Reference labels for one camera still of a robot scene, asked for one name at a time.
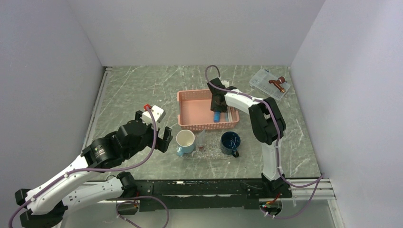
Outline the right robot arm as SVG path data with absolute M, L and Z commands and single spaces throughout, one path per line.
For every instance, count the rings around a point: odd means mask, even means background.
M 219 78 L 207 83 L 208 89 L 177 93 L 178 125 L 184 130 L 232 129 L 239 122 L 239 111 L 248 114 L 252 132 L 261 143 L 263 154 L 262 192 L 274 197 L 284 181 L 281 167 L 280 140 L 285 120 L 273 98 L 260 99 L 225 85 Z

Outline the pink plastic perforated basket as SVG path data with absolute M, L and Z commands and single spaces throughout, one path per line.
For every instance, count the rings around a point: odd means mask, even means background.
M 220 122 L 214 123 L 210 110 L 211 92 L 208 89 L 177 92 L 179 102 L 178 125 L 191 131 L 232 129 L 240 120 L 239 112 L 232 107 L 233 122 L 228 122 L 226 113 L 221 113 Z

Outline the dark blue mug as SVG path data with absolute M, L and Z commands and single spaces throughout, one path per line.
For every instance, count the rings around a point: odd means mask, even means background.
M 235 132 L 225 132 L 221 136 L 220 146 L 221 152 L 226 155 L 231 155 L 235 158 L 239 157 L 238 148 L 240 146 L 241 139 Z

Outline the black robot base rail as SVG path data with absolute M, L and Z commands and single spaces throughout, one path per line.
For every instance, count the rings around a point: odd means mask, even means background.
M 285 182 L 268 184 L 261 178 L 136 180 L 134 184 L 117 200 L 145 196 L 139 203 L 141 212 L 163 209 L 151 197 L 161 200 L 168 209 L 259 209 L 265 201 L 292 198 L 291 187 Z

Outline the blue toothpaste tube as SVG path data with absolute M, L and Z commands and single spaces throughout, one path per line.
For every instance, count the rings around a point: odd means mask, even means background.
M 219 123 L 220 122 L 220 115 L 221 115 L 221 113 L 219 111 L 214 112 L 214 116 L 213 116 L 213 122 L 214 123 Z

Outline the light blue mug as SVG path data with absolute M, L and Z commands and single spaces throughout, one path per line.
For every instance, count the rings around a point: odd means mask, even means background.
M 178 144 L 177 156 L 191 153 L 195 149 L 195 135 L 190 130 L 181 130 L 176 135 L 176 142 Z

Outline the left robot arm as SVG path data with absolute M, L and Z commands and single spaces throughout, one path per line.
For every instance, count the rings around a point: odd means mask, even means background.
M 59 174 L 34 189 L 15 193 L 19 216 L 24 228 L 52 228 L 68 213 L 108 199 L 129 200 L 139 195 L 129 168 L 130 159 L 146 147 L 166 152 L 172 140 L 166 127 L 163 138 L 158 137 L 159 122 L 165 111 L 146 105 L 135 118 L 118 130 L 95 139 Z

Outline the clear textured plastic tray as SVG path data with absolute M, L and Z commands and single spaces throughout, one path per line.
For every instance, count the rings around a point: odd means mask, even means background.
M 232 158 L 232 156 L 221 152 L 219 135 L 215 133 L 206 133 L 204 149 L 199 151 L 195 139 L 194 151 L 184 154 L 182 158 L 188 160 L 227 160 Z

